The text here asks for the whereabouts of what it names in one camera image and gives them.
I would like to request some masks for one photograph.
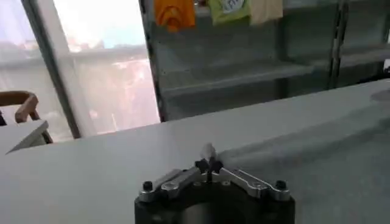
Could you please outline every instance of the beige cloth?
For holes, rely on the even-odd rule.
[[[283,0],[249,0],[249,6],[254,26],[283,17]]]

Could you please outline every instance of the chair backrest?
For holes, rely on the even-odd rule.
[[[34,93],[27,91],[0,92],[0,107],[11,105],[21,105],[15,113],[15,121],[17,123],[27,121],[28,116],[33,121],[40,119],[37,113],[38,98]]]

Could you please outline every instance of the orange cloth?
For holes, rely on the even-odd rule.
[[[170,32],[195,26],[193,0],[154,0],[154,14],[156,24]]]

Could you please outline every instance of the wooden chair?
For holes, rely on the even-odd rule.
[[[21,105],[15,113],[16,123],[27,121],[30,116],[33,121],[39,120],[37,113],[38,98],[34,93],[27,91],[7,91],[0,92],[0,107],[11,105]],[[0,126],[7,125],[0,111]],[[42,137],[47,144],[53,143],[48,131],[42,133]]]

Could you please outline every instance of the hanging towel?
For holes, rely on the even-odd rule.
[[[213,24],[221,24],[249,16],[248,0],[209,0]]]
[[[156,24],[170,32],[195,26],[193,0],[154,0],[154,14]]]
[[[249,0],[250,23],[260,25],[283,17],[283,0]]]

